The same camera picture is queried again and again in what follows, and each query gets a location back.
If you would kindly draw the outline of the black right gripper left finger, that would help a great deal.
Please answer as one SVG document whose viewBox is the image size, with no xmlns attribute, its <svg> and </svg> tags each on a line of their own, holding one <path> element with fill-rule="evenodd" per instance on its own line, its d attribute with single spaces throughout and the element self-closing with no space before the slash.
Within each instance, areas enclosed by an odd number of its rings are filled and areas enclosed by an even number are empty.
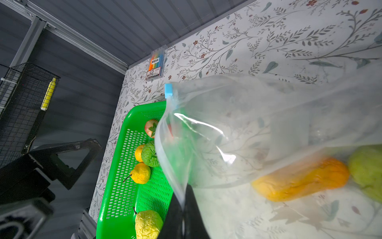
<svg viewBox="0 0 382 239">
<path fill-rule="evenodd" d="M 173 194 L 164 225 L 157 239 L 183 238 L 183 210 Z"/>
</svg>

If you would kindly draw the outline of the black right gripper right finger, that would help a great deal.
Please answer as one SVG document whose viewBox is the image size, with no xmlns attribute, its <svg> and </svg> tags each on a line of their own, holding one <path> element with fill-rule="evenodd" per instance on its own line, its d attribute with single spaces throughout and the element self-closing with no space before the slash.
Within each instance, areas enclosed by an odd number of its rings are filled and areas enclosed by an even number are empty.
<svg viewBox="0 0 382 239">
<path fill-rule="evenodd" d="M 186 188 L 186 200 L 183 209 L 184 239 L 210 239 L 202 220 L 194 191 L 191 185 Z"/>
</svg>

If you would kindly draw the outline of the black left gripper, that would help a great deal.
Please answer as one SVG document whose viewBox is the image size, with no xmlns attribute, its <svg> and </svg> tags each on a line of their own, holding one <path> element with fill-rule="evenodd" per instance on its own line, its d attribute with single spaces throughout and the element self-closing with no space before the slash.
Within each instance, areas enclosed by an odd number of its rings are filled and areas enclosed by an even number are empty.
<svg viewBox="0 0 382 239">
<path fill-rule="evenodd" d="M 1 168 L 1 238 L 33 239 L 53 215 L 50 180 L 71 189 L 102 147 L 96 139 L 45 144 Z"/>
</svg>

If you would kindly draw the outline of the yellow-green wrinkled pear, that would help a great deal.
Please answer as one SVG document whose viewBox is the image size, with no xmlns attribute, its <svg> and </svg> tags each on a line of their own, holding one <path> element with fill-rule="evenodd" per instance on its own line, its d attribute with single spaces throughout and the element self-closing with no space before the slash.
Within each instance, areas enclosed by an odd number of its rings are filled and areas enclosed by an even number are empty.
<svg viewBox="0 0 382 239">
<path fill-rule="evenodd" d="M 161 216 L 152 210 L 137 212 L 133 207 L 135 214 L 135 231 L 137 239 L 157 239 L 164 222 Z"/>
</svg>

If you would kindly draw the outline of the green round fruit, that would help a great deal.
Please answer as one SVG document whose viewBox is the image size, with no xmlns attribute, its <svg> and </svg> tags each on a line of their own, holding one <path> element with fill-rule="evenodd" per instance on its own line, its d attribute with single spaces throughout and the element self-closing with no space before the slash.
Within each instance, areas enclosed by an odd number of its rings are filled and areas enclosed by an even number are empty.
<svg viewBox="0 0 382 239">
<path fill-rule="evenodd" d="M 160 163 L 155 149 L 154 141 L 148 142 L 142 149 L 142 161 L 149 167 L 159 167 Z"/>
</svg>

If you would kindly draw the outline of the clear zip top bag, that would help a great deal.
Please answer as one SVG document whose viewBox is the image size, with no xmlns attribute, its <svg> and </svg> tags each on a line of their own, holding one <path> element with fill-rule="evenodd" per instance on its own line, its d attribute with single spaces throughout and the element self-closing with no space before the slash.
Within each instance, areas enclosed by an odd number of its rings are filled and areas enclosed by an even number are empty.
<svg viewBox="0 0 382 239">
<path fill-rule="evenodd" d="M 381 62 L 321 86 L 220 75 L 164 92 L 158 159 L 182 210 L 191 185 L 210 239 L 381 238 L 382 202 L 351 174 L 344 187 L 285 202 L 251 186 L 302 161 L 335 158 L 348 168 L 357 148 L 382 145 Z"/>
</svg>

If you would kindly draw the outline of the orange carrot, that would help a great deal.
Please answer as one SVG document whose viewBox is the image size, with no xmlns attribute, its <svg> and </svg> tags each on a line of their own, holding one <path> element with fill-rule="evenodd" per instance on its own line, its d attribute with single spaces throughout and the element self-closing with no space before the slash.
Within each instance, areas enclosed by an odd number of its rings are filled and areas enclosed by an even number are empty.
<svg viewBox="0 0 382 239">
<path fill-rule="evenodd" d="M 285 202 L 344 187 L 349 178 L 343 162 L 326 158 L 291 164 L 258 178 L 251 186 L 269 201 Z"/>
</svg>

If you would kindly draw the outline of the green guava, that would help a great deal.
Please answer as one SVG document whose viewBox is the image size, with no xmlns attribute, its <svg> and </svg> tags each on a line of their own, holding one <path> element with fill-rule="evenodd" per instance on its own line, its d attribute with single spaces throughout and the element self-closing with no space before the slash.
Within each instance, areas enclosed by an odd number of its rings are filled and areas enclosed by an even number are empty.
<svg viewBox="0 0 382 239">
<path fill-rule="evenodd" d="M 382 202 L 382 146 L 357 148 L 349 157 L 348 169 L 361 191 L 371 199 Z"/>
</svg>

